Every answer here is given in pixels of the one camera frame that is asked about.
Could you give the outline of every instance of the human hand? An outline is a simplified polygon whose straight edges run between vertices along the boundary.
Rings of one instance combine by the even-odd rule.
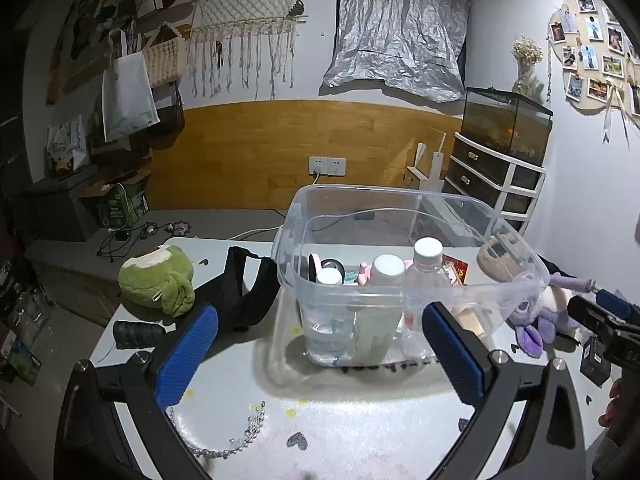
[[[613,417],[616,416],[616,406],[618,404],[618,396],[620,395],[620,388],[622,387],[622,379],[617,379],[613,385],[611,386],[611,391],[609,392],[609,398],[613,399],[609,405],[607,406],[607,410],[604,415],[601,415],[598,418],[598,424],[603,428],[608,428],[613,420]]]

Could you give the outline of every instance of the woven basket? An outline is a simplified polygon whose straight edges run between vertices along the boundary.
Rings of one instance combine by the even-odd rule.
[[[176,37],[163,43],[153,44],[160,28],[169,27]],[[187,46],[184,38],[169,23],[163,23],[142,49],[145,56],[146,73],[151,88],[176,81],[184,72],[187,64]]]

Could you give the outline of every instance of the wall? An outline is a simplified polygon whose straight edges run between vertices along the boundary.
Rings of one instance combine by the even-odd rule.
[[[564,0],[472,0],[466,83],[511,89],[517,76],[511,45],[519,34],[543,47],[536,75],[546,82],[546,30]],[[640,211],[640,137],[620,115],[610,144],[602,143],[604,114],[585,116],[564,97],[562,67],[552,56],[554,127],[545,157],[548,177],[525,238],[567,272],[596,278],[640,301],[640,248],[634,232]]]
[[[153,209],[289,207],[311,184],[310,154],[344,156],[347,175],[327,184],[399,187],[419,140],[448,155],[460,119],[404,107],[325,100],[192,108],[167,150],[156,150],[146,188]]]
[[[37,0],[22,19],[23,25],[33,25],[25,63],[23,111],[26,145],[34,181],[44,176],[43,147],[46,143],[47,126],[68,120],[79,113],[86,120],[94,107],[95,97],[100,91],[100,78],[96,78],[73,94],[61,96],[54,107],[47,107],[45,104],[52,49],[72,1]],[[176,0],[175,4],[186,1],[189,0]],[[280,81],[276,87],[277,99],[322,98],[397,105],[449,115],[462,113],[463,104],[460,102],[437,105],[406,92],[388,89],[379,82],[354,83],[346,89],[332,89],[326,95],[319,95],[322,76],[332,61],[336,0],[303,1],[308,20],[298,25],[300,36],[296,38],[295,85],[289,88],[288,83]],[[239,51],[239,39],[236,39],[235,50]],[[271,91],[269,84],[271,61],[266,37],[263,37],[262,52],[258,100],[267,100]],[[236,62],[232,81],[230,93],[223,88],[223,91],[214,98],[201,96],[196,98],[191,93],[191,81],[184,80],[180,86],[180,92],[185,108],[254,100],[255,73],[251,74],[250,88],[243,89]]]

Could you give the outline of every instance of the blue gripper pad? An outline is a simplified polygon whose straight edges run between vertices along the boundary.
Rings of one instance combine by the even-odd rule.
[[[218,313],[207,305],[156,374],[156,402],[164,412],[178,404],[218,334]]]
[[[429,345],[436,352],[444,372],[464,404],[479,406],[484,397],[482,378],[484,374],[476,360],[447,321],[428,304],[422,312],[422,331]]]
[[[630,305],[622,298],[611,294],[608,290],[602,289],[596,293],[596,303],[620,319],[626,321],[631,317]]]

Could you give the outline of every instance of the clear plastic storage box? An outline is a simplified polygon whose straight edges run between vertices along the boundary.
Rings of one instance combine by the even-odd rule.
[[[308,279],[312,253],[354,272],[380,254],[411,260],[413,244],[423,237],[437,238],[445,255],[468,263],[465,285],[321,285]],[[392,345],[402,320],[407,314],[421,319],[432,301],[441,301],[462,326],[486,338],[523,301],[537,301],[549,280],[537,254],[486,204],[407,189],[303,187],[273,255],[280,284],[300,305],[306,353],[325,366],[402,360]]]

